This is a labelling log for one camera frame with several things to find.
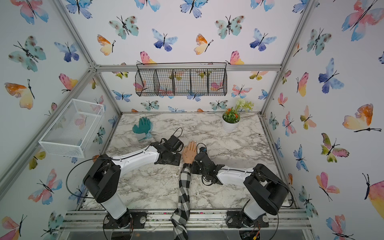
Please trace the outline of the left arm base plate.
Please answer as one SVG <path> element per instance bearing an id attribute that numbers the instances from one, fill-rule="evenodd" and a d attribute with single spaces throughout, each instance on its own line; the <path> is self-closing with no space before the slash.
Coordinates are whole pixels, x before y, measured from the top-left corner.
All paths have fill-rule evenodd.
<path id="1" fill-rule="evenodd" d="M 147 212 L 127 211 L 119 219 L 114 219 L 111 214 L 107 214 L 103 222 L 104 229 L 144 229 L 147 221 Z"/>

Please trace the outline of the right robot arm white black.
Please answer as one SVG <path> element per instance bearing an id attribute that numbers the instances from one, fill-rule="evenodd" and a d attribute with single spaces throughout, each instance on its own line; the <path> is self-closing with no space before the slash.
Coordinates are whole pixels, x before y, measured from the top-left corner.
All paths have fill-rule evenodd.
<path id="1" fill-rule="evenodd" d="M 249 169 L 216 165 L 205 151 L 196 155 L 193 174 L 201 175 L 211 185 L 247 189 L 252 199 L 240 211 L 240 219 L 249 226 L 266 214 L 276 216 L 289 194 L 289 187 L 265 165 L 257 164 Z"/>

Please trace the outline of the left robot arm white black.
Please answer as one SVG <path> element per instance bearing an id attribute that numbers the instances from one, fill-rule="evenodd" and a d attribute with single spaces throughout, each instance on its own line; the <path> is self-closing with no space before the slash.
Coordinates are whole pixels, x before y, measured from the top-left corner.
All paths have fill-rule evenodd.
<path id="1" fill-rule="evenodd" d="M 183 142 L 172 135 L 168 140 L 153 142 L 130 154 L 115 157 L 101 155 L 85 175 L 83 184 L 113 220 L 129 219 L 130 212 L 117 193 L 120 178 L 148 164 L 178 166 L 183 147 Z"/>

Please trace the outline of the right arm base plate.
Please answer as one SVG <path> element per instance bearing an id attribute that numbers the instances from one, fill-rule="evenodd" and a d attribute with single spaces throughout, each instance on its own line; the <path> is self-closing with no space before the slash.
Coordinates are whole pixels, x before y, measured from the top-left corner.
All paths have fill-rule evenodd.
<path id="1" fill-rule="evenodd" d="M 228 228 L 268 228 L 269 219 L 266 214 L 259 216 L 253 220 L 248 217 L 243 211 L 227 211 L 226 225 Z"/>

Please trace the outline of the black white plaid sleeve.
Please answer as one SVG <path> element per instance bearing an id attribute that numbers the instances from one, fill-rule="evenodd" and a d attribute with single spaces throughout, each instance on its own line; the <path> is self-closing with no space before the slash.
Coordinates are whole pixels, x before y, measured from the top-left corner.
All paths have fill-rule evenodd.
<path id="1" fill-rule="evenodd" d="M 192 164 L 183 164 L 179 179 L 179 196 L 176 210 L 171 216 L 175 240 L 187 240 L 188 231 L 186 228 L 190 218 L 190 184 Z"/>

